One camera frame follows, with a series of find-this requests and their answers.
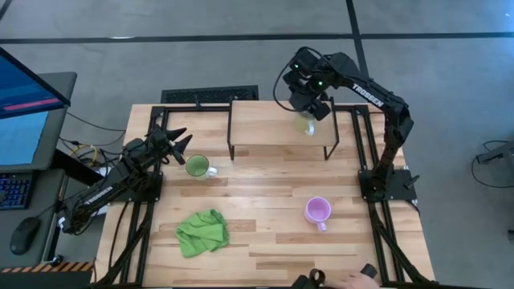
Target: concrete floor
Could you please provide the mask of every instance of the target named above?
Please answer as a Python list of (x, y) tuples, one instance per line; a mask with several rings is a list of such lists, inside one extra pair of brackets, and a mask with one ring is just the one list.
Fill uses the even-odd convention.
[[(509, 0), (358, 0), (355, 10), (362, 34), (514, 31)], [(0, 21), (0, 39), (351, 32), (341, 0), (14, 0)], [(257, 84), (260, 99), (269, 100), (277, 73), (305, 45), (357, 60), (351, 39), (3, 47), (38, 73), (76, 71), (70, 111), (124, 128), (131, 105), (157, 103), (162, 89)], [(415, 126), (404, 149), (421, 175), (416, 189), (437, 280), (512, 288), (514, 191), (476, 183), (470, 168), (484, 141), (514, 139), (514, 39), (379, 39), (363, 47), (370, 75), (410, 104)], [(333, 95), (361, 101), (349, 90)], [(61, 136), (92, 143), (117, 137), (71, 118)], [(477, 174), (514, 183), (501, 161)], [(78, 240), (61, 239), (60, 253), (91, 260), (99, 221)]]

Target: person's arm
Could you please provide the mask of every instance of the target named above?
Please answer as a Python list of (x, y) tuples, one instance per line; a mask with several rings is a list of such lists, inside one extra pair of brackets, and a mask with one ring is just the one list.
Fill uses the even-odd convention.
[(340, 280), (327, 280), (324, 285), (336, 289), (379, 289), (377, 282), (361, 273), (350, 273)]

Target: green cloth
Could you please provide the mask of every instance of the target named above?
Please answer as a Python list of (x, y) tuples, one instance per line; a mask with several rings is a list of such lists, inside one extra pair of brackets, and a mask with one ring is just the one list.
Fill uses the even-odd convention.
[(195, 213), (178, 225), (175, 235), (184, 258), (194, 257), (206, 250), (216, 251), (228, 245), (225, 218), (216, 210)]

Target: black keyboard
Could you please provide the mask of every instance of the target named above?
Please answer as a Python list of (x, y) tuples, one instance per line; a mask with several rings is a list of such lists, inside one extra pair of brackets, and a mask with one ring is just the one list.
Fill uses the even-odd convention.
[(162, 104), (227, 104), (230, 100), (259, 100), (257, 85), (223, 88), (170, 89), (161, 93)]
[(0, 173), (0, 210), (26, 209), (34, 173)]

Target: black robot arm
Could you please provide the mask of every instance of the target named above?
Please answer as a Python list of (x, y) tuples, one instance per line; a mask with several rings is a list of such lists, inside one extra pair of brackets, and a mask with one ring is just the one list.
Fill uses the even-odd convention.
[(384, 112), (384, 153), (373, 171), (366, 176), (366, 184), (363, 184), (369, 191), (366, 196), (368, 201), (383, 200), (394, 174), (393, 160), (414, 124), (409, 106), (401, 97), (363, 76), (353, 60), (342, 52), (322, 55), (312, 48), (302, 47), (288, 66), (291, 70), (283, 79), (292, 92), (289, 103), (297, 112), (310, 112), (318, 120), (326, 117), (330, 109), (322, 100), (328, 100), (325, 90), (329, 87), (350, 88)]
[(183, 165), (182, 154), (192, 136), (175, 143), (172, 141), (185, 131), (185, 128), (163, 131), (157, 127), (145, 140), (137, 138), (128, 142), (123, 147), (120, 161), (106, 177), (59, 207), (57, 222), (61, 230), (67, 234), (79, 234), (87, 227), (92, 214), (122, 194), (153, 192), (160, 178), (159, 172), (147, 172), (148, 168), (159, 162), (169, 163), (169, 155)]

